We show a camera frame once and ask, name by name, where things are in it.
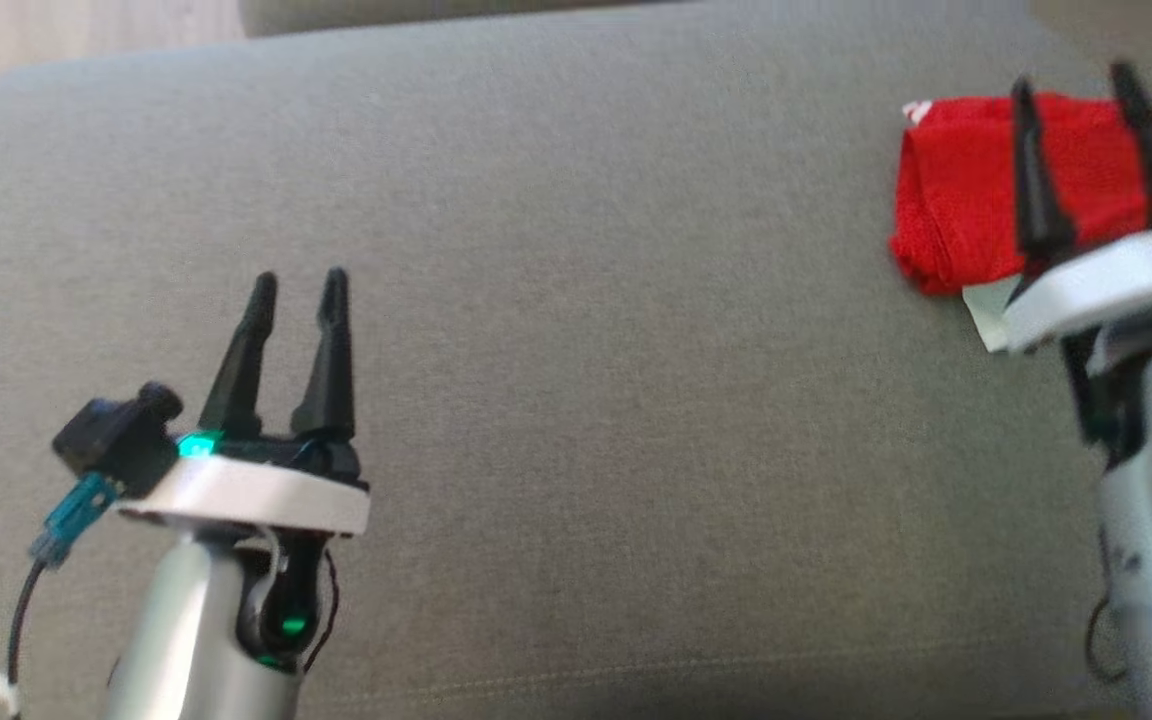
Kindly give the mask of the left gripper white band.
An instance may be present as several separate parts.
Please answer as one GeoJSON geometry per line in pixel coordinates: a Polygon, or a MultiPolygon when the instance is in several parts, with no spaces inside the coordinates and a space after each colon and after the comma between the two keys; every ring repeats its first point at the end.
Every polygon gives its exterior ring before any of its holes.
{"type": "MultiPolygon", "coordinates": [[[[257,414],[264,347],[273,332],[278,279],[257,275],[243,314],[198,416],[198,429],[232,439],[262,434],[257,414]]],[[[306,389],[291,414],[291,433],[351,441],[355,437],[353,333],[349,276],[342,266],[326,274],[316,314],[320,340],[306,389]]],[[[314,477],[270,462],[248,462],[217,452],[215,439],[183,439],[179,458],[146,497],[124,497],[124,518],[177,529],[253,528],[306,530],[326,536],[366,532],[365,488],[314,477]]]]}

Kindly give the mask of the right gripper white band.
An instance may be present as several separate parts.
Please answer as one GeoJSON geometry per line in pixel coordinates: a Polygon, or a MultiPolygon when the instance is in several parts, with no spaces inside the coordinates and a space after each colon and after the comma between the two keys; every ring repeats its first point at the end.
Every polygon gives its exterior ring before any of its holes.
{"type": "MultiPolygon", "coordinates": [[[[1152,97],[1130,61],[1111,65],[1115,103],[1132,132],[1152,228],[1152,97]]],[[[1011,85],[1011,179],[1015,234],[1026,266],[1049,266],[1076,247],[1044,156],[1043,120],[1028,78],[1011,85]]],[[[1076,256],[1029,283],[1005,309],[1006,350],[1032,351],[1152,309],[1152,232],[1138,232],[1076,256]]]]}

